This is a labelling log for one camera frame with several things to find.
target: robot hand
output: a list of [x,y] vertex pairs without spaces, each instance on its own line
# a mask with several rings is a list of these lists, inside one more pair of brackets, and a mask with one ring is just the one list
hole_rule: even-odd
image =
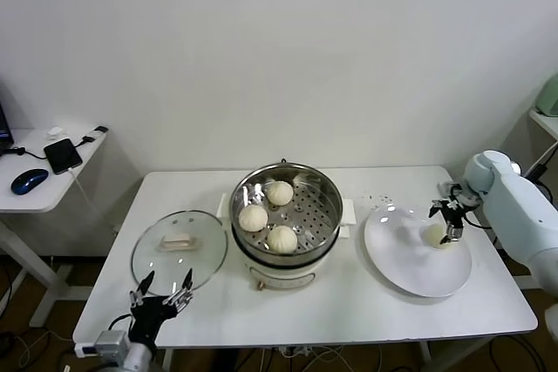
[[169,296],[148,296],[147,290],[153,282],[155,272],[151,273],[139,283],[138,289],[130,291],[131,310],[134,319],[129,333],[131,343],[141,343],[147,346],[155,356],[157,347],[155,338],[160,326],[166,320],[174,318],[192,300],[192,269],[190,269],[182,282],[182,286]]
[[127,336],[124,330],[106,330],[95,342],[93,353],[100,355],[103,362],[118,365],[107,371],[148,371],[157,350],[155,339],[163,322],[176,317],[194,297],[192,269],[180,289],[169,296],[146,296],[154,276],[152,271],[135,291],[130,291],[133,325]]

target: table leg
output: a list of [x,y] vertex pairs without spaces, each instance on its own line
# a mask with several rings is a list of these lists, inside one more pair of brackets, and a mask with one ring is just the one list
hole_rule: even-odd
[[41,327],[56,301],[87,301],[92,287],[69,287],[65,279],[71,272],[70,265],[63,265],[54,272],[14,232],[0,222],[0,247],[22,266],[22,272],[14,280],[23,281],[25,271],[46,287],[46,293],[31,317],[31,327]]
[[[61,281],[65,281],[70,272],[71,265],[62,265],[57,271],[57,276]],[[29,321],[29,327],[43,327],[56,301],[87,301],[92,290],[93,287],[67,287],[64,292],[60,292],[47,288]]]
[[434,356],[420,372],[443,372],[457,362],[468,357],[472,352],[490,342],[495,335],[487,335],[479,339],[459,340],[444,350],[440,355]]
[[165,372],[170,372],[171,370],[171,364],[173,363],[173,354],[173,348],[168,348],[167,350],[165,350],[165,357],[163,357],[163,370]]
[[420,346],[420,354],[422,355],[422,360],[425,361],[425,363],[428,363],[432,360],[432,357],[430,356],[430,349],[428,348],[428,342],[422,341],[418,342],[418,344]]
[[47,288],[64,291],[68,287],[17,234],[3,223],[0,223],[0,247]]

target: white plate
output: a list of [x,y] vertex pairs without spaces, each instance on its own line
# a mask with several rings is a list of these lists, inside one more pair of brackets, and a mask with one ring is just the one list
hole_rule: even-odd
[[373,211],[364,228],[366,251],[380,272],[415,295],[443,297],[459,291],[471,275],[471,253],[463,240],[440,250],[424,239],[434,222],[404,208]]

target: wire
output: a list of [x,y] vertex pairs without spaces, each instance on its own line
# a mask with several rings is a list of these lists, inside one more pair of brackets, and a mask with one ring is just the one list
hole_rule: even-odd
[[78,186],[79,191],[81,192],[81,194],[84,197],[84,201],[87,204],[87,206],[92,210],[92,212],[95,214],[95,216],[104,224],[106,224],[107,227],[112,228],[111,223],[108,222],[105,217],[101,214],[101,212],[98,210],[98,208],[92,203],[92,201],[89,199],[89,197],[87,196],[87,193],[85,192],[85,189],[81,186],[81,183],[78,180],[78,176],[76,176],[76,173],[73,171],[73,169],[69,168],[68,172],[70,172],[71,176],[73,177],[73,181],[75,182],[75,184]]
[[263,372],[263,358],[265,357],[265,348],[262,349],[262,361],[260,362],[260,372]]
[[558,141],[555,141],[532,165],[531,167],[529,167],[527,169],[527,171],[525,172],[525,174],[523,175],[524,178],[526,178],[529,174],[531,174],[531,172],[533,171],[534,167],[537,166],[541,160],[543,160],[546,155],[554,148],[554,150],[552,151],[552,155],[550,156],[550,158],[547,160],[547,162],[544,164],[544,166],[550,161],[551,158],[554,157],[556,150],[558,149]]
[[558,150],[558,145],[554,148],[554,150],[550,153],[550,156],[548,157],[547,161],[545,161],[543,163],[544,166],[546,166],[548,163],[550,163],[550,160],[552,160],[552,158],[555,156],[556,154],[556,150]]
[[380,372],[380,370],[382,369],[382,361],[383,356],[382,356],[382,347],[378,344],[378,353],[379,353],[379,359],[378,359],[378,366],[376,367],[376,372]]
[[284,357],[285,359],[292,359],[293,357],[297,357],[297,356],[299,356],[299,355],[302,354],[301,352],[296,352],[296,353],[295,353],[294,350],[293,350],[293,354],[292,354],[292,355],[287,355],[287,354],[285,354],[285,353],[283,353],[283,352],[280,352],[280,353],[281,353],[281,356]]
[[539,352],[537,352],[535,350],[533,345],[531,345],[531,343],[529,343],[527,340],[520,339],[520,338],[515,337],[513,335],[499,335],[499,336],[493,338],[490,341],[490,343],[488,344],[488,354],[490,355],[490,360],[492,361],[494,367],[496,368],[496,370],[498,372],[502,372],[502,369],[500,369],[500,366],[496,362],[496,359],[494,358],[494,353],[493,353],[494,343],[496,342],[496,340],[498,340],[498,338],[507,338],[507,339],[513,340],[514,342],[518,343],[520,346],[522,346],[527,351],[527,353],[531,357],[531,360],[533,361],[535,367],[537,368],[537,371],[538,372],[547,372],[547,367],[544,364],[544,361],[542,360],[541,355],[539,354]]
[[537,181],[535,182],[535,184],[536,184],[537,186],[543,188],[543,189],[547,192],[548,201],[549,201],[551,204],[554,204],[554,203],[555,203],[555,197],[552,195],[552,192],[550,192],[550,189],[548,188],[548,186],[546,186],[546,185],[545,185],[544,183],[542,183],[540,180],[537,180]]
[[8,299],[6,300],[6,305],[3,307],[2,313],[0,314],[0,320],[2,320],[3,316],[6,314],[6,311],[8,311],[8,306],[10,305],[11,295],[14,291],[14,285],[13,285],[13,282],[11,281],[10,272],[8,272],[8,268],[6,267],[6,265],[4,265],[3,262],[0,262],[0,263],[2,264],[3,272],[6,274],[6,279],[8,280]]
[[[330,352],[330,348],[326,347],[326,346],[318,346],[319,348],[325,348],[327,350],[327,353],[331,353]],[[337,348],[334,348],[333,350],[335,350],[336,352],[338,352],[338,354],[341,354],[341,352],[343,352],[344,346],[338,346]],[[312,353],[316,356],[318,356],[319,354],[316,353],[314,350],[312,350]],[[323,363],[332,363],[334,361],[337,360],[337,355],[334,355],[331,359],[320,359],[320,362]]]
[[539,352],[537,352],[537,350],[529,342],[529,340],[527,340],[527,338],[523,337],[522,335],[515,336],[515,339],[517,339],[517,341],[521,341],[523,344],[525,344],[525,346],[527,346],[527,348],[531,349],[531,353],[538,359],[539,363],[541,364],[541,369],[546,372],[547,366],[545,365],[542,356],[539,354]]
[[271,356],[269,357],[268,360],[268,366],[265,368],[265,372],[269,372],[269,369],[271,368],[271,361],[273,361],[273,355],[276,353],[275,348],[271,349]]
[[[32,344],[27,345],[27,343],[25,342],[25,340],[21,337],[22,335],[18,335],[16,336],[16,339],[24,345],[25,350],[24,352],[19,356],[19,362],[17,364],[17,366],[19,366],[19,370],[24,370],[27,369],[29,366],[31,366],[32,364],[34,364],[35,362],[37,362],[38,358],[41,357],[41,355],[46,351],[46,349],[48,348],[49,343],[51,342],[51,335],[54,335],[57,339],[59,339],[62,342],[72,342],[72,339],[65,339],[64,337],[60,337],[59,334],[55,333],[54,331],[51,331],[49,329],[46,329],[46,332],[43,333],[38,339],[36,339]],[[40,352],[39,355],[37,355],[35,357],[35,360],[33,360],[33,362],[29,362],[30,358],[31,358],[31,349],[36,346],[41,340],[43,340],[43,338],[47,336],[47,343],[44,346],[43,350]]]
[[481,228],[483,230],[492,230],[492,227],[489,226],[481,226],[479,224],[475,224],[474,222],[471,222],[468,218],[466,213],[463,214],[463,220],[466,221],[467,224],[469,224],[471,227],[476,227],[476,228]]
[[35,159],[46,160],[46,157],[37,156],[36,154],[34,154],[34,153],[32,153],[32,152],[28,152],[27,150],[25,150],[24,153],[25,153],[25,154],[29,154],[30,156],[33,156]]
[[[341,356],[341,354],[340,354],[338,351],[336,351],[336,350],[333,349],[333,348],[327,348],[327,347],[324,347],[324,348],[325,348],[326,350],[323,351],[321,354],[317,355],[314,359],[312,359],[312,360],[303,368],[303,370],[301,370],[301,372],[306,372],[308,369],[310,369],[310,368],[312,367],[312,365],[313,365],[314,363],[316,363],[318,360],[321,360],[322,357],[324,357],[325,355],[327,355],[327,354],[329,354],[329,353],[335,354],[335,355],[344,363],[344,365],[347,367],[347,369],[348,369],[350,372],[355,372],[355,370],[350,366],[350,364],[345,360],[345,358]],[[378,348],[380,349],[380,358],[379,358],[379,361],[378,361],[378,369],[377,369],[377,372],[379,372],[379,370],[382,368],[382,349],[379,347],[379,345],[378,345]]]
[[238,368],[235,369],[235,372],[238,372],[239,370],[241,370],[242,366],[244,366],[244,363],[246,363],[246,361],[252,357],[252,355],[256,352],[256,348],[253,348],[252,351],[250,353],[248,353],[248,355],[244,358],[244,360],[241,362],[240,365],[238,365]]
[[109,329],[109,330],[112,330],[112,328],[114,327],[114,325],[115,325],[117,322],[120,322],[120,321],[122,321],[122,320],[125,320],[126,318],[131,317],[131,316],[132,316],[131,314],[119,315],[119,316],[116,317],[114,320],[112,320],[111,325],[108,326],[108,329]]

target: computer mouse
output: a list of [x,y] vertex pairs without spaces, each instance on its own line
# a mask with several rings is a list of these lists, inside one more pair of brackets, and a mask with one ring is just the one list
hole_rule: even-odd
[[36,186],[44,182],[49,177],[45,169],[31,169],[21,173],[11,182],[11,191],[16,195],[25,195],[35,189]]

